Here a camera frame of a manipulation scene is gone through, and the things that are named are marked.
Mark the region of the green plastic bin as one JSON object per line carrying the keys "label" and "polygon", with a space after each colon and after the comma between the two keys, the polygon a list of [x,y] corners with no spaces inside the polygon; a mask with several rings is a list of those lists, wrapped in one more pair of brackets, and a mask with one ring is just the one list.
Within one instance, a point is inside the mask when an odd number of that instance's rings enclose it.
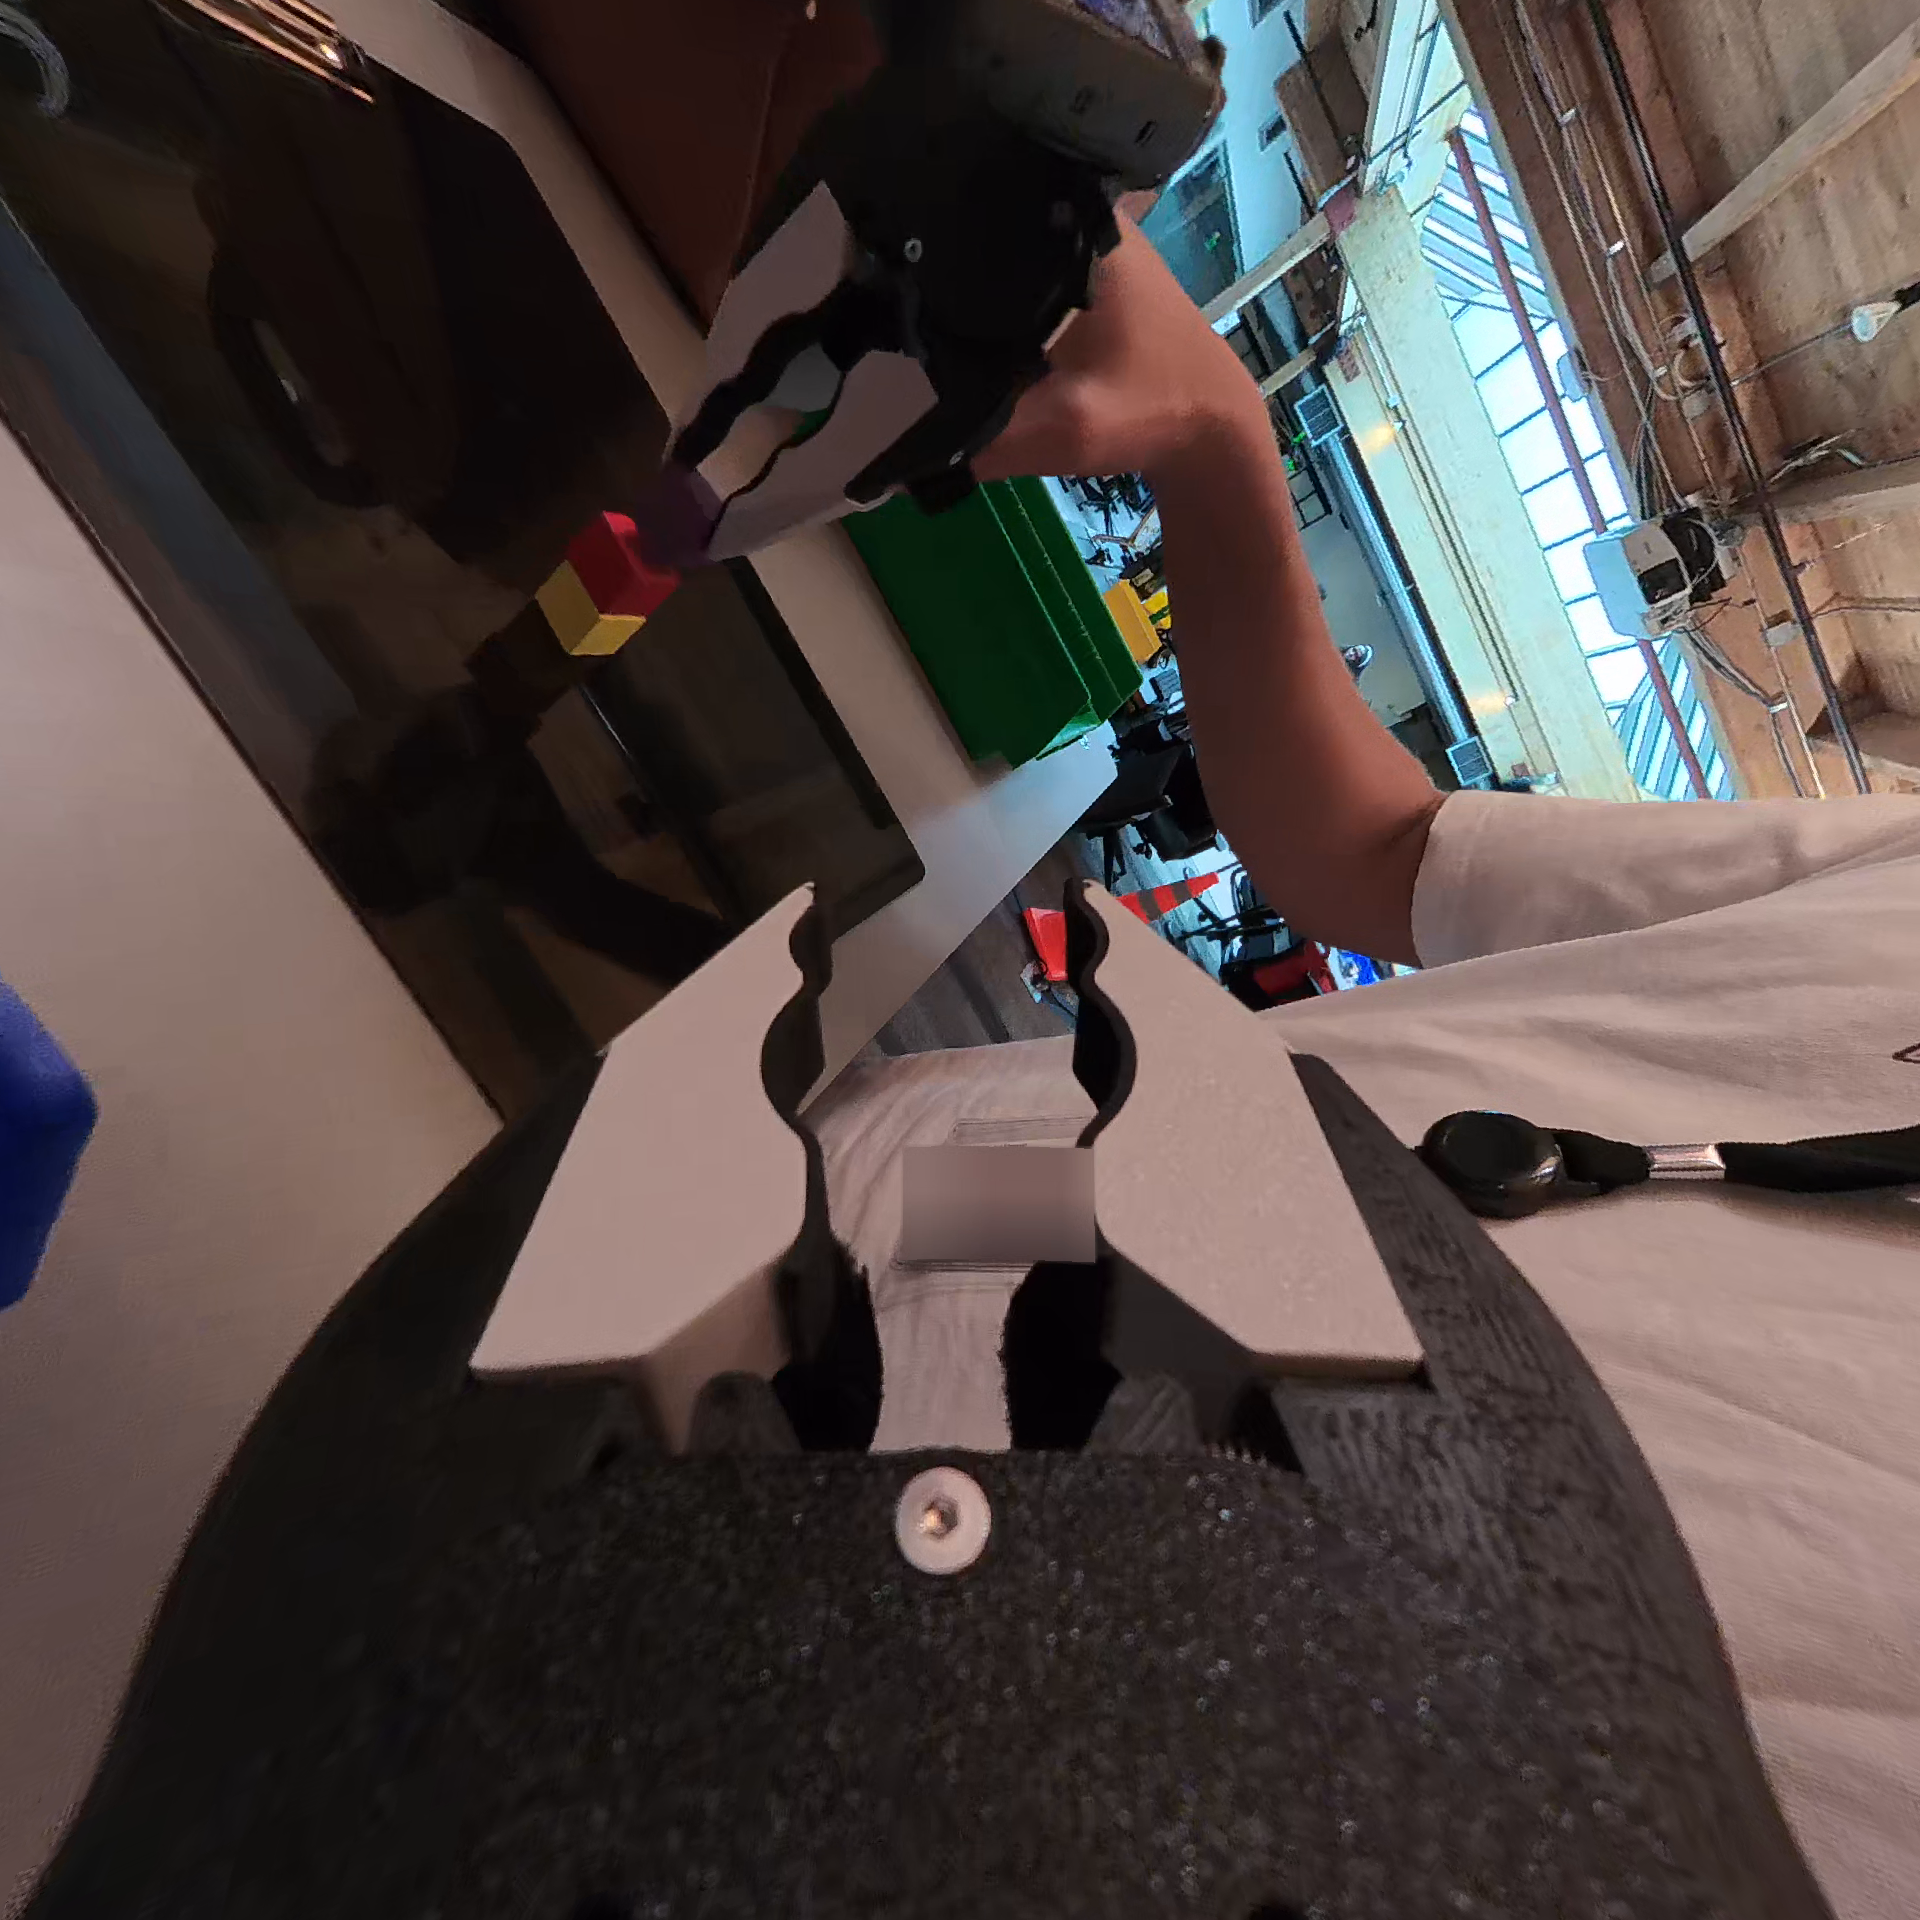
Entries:
{"label": "green plastic bin", "polygon": [[979,483],[938,513],[898,493],[841,528],[974,762],[1054,755],[1140,691],[1044,480]]}

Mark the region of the red chair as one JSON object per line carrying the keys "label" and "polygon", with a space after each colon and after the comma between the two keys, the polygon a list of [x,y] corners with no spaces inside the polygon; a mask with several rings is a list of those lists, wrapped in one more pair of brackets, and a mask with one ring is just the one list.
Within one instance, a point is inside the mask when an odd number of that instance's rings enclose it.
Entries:
{"label": "red chair", "polygon": [[1222,953],[1217,982],[1251,1011],[1340,991],[1328,949],[1279,928],[1241,933]]}

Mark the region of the black office chair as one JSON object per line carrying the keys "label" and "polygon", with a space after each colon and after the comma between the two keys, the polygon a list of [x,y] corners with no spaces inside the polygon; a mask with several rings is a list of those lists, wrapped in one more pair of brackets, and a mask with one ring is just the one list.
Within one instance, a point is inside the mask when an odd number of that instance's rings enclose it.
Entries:
{"label": "black office chair", "polygon": [[1222,837],[1184,723],[1133,726],[1111,748],[1114,778],[1082,812],[1074,829],[1096,844],[1101,882],[1114,892],[1124,869],[1124,839],[1144,855],[1180,862],[1217,851]]}

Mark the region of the person's right hand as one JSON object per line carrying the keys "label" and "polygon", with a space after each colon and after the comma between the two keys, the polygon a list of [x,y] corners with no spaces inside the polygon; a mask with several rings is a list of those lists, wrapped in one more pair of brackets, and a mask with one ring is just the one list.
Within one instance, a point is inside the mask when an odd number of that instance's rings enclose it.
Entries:
{"label": "person's right hand", "polygon": [[1129,210],[1096,257],[1087,304],[1045,371],[972,460],[982,481],[1136,472],[1157,483],[1236,438],[1269,430],[1265,402]]}

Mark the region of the small yellow cube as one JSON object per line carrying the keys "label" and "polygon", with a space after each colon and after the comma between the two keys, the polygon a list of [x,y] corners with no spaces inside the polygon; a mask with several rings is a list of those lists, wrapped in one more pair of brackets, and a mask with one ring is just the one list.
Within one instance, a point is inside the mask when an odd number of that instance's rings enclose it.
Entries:
{"label": "small yellow cube", "polygon": [[555,643],[572,660],[612,657],[645,626],[644,613],[599,608],[568,560],[555,563],[539,582],[536,605]]}

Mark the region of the person's right forearm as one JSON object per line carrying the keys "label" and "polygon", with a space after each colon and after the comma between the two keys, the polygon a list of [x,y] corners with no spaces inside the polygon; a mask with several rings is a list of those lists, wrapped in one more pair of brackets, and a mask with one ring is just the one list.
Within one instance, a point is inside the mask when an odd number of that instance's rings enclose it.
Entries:
{"label": "person's right forearm", "polygon": [[1207,420],[1152,488],[1213,825],[1294,931],[1415,964],[1413,901],[1443,793],[1333,643],[1265,415]]}

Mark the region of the small purple cube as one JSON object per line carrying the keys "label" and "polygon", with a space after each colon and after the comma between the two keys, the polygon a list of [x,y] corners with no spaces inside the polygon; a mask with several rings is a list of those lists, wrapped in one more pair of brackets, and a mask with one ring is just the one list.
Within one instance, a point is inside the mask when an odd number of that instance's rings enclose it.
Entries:
{"label": "small purple cube", "polygon": [[721,502],[698,468],[663,460],[631,505],[635,544],[651,567],[690,571],[708,565]]}

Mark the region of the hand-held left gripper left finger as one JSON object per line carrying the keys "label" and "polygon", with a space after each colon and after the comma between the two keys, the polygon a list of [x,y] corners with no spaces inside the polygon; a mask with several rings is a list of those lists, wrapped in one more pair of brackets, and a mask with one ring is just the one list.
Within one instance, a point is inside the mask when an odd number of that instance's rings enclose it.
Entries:
{"label": "hand-held left gripper left finger", "polygon": [[816,1355],[841,1256],[800,1105],[829,975],[803,882],[604,1047],[472,1349],[477,1380],[624,1380],[684,1449],[709,1380]]}

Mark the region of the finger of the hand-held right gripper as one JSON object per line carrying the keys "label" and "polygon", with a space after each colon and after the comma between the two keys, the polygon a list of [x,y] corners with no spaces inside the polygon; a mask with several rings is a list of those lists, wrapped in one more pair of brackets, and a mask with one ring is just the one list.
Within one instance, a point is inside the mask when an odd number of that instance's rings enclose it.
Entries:
{"label": "finger of the hand-held right gripper", "polygon": [[713,312],[691,398],[665,457],[702,464],[753,412],[813,417],[839,395],[843,371],[828,333],[855,280],[849,222],[818,179],[732,275]]}
{"label": "finger of the hand-held right gripper", "polygon": [[858,510],[851,483],[936,404],[914,355],[862,355],[841,378],[824,421],[771,449],[763,468],[728,493],[705,537],[708,563],[741,560]]}

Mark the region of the small red cube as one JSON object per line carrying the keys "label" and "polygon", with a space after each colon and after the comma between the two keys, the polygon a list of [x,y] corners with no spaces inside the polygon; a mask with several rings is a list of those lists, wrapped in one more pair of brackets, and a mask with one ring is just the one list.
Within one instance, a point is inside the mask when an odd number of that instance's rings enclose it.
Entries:
{"label": "small red cube", "polygon": [[631,515],[599,511],[573,533],[565,563],[599,615],[649,620],[681,583],[681,571],[641,545]]}

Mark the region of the brown box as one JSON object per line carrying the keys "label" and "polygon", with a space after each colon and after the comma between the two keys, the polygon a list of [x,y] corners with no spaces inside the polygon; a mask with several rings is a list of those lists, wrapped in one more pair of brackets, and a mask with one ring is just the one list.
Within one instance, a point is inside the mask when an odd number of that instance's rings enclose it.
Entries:
{"label": "brown box", "polygon": [[544,82],[690,309],[709,321],[803,133],[875,68],[858,1],[505,1]]}

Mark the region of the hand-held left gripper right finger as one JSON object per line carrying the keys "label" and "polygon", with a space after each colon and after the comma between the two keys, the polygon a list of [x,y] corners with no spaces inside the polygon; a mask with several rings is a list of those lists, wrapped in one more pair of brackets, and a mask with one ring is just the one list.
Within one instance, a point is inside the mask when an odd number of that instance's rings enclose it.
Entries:
{"label": "hand-held left gripper right finger", "polygon": [[1283,1381],[1411,1386],[1426,1353],[1291,1051],[1103,885],[1064,897],[1092,1113],[1099,1353],[1199,1426]]}

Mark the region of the black glossy desk mat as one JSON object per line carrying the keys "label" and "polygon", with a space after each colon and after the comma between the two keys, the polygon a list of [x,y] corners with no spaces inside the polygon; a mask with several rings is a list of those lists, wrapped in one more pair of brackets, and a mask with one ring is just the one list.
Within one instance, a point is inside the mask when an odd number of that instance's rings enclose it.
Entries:
{"label": "black glossy desk mat", "polygon": [[536,592],[663,413],[512,146],[245,4],[4,4],[4,420],[502,1111],[923,863],[749,563]]}

